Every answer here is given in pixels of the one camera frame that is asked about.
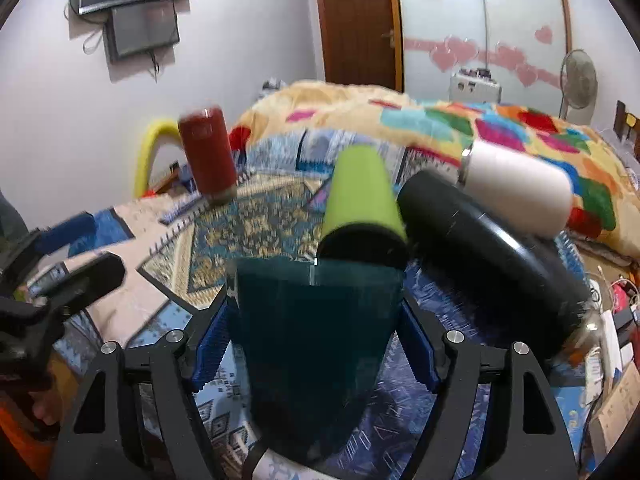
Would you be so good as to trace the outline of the left hand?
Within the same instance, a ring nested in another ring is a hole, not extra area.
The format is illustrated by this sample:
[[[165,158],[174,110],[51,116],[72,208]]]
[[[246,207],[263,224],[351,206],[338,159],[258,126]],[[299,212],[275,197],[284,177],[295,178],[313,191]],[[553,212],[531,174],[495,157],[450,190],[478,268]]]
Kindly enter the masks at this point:
[[[63,401],[55,389],[31,392],[34,401],[32,414],[47,426],[52,426],[62,419]]]

